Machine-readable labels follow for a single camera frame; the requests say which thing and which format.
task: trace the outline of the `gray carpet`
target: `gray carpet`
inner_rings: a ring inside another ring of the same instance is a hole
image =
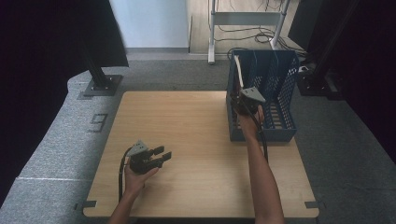
[[[123,75],[115,96],[78,100],[89,73],[69,80],[69,94],[47,135],[15,180],[0,223],[106,223],[87,218],[88,196],[120,99],[125,91],[225,91],[229,62],[130,61],[105,68]],[[396,223],[396,168],[346,102],[302,97],[291,113],[296,141],[319,206],[318,220],[288,223]],[[139,219],[138,223],[252,223],[240,219]]]

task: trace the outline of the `white wall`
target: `white wall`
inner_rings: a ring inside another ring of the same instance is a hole
[[[110,0],[125,48],[187,48],[188,0]]]

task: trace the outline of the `black curtain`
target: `black curtain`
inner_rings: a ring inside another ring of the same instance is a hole
[[[128,66],[108,0],[0,3],[0,203],[63,105],[70,77],[97,66]]]

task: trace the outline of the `wooden table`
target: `wooden table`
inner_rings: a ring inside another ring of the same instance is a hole
[[[130,91],[120,103],[85,207],[110,217],[118,203],[124,151],[141,139],[172,151],[135,201],[132,217],[254,217],[243,143],[229,140],[225,91]],[[317,217],[315,197],[294,138],[268,144],[285,217]]]

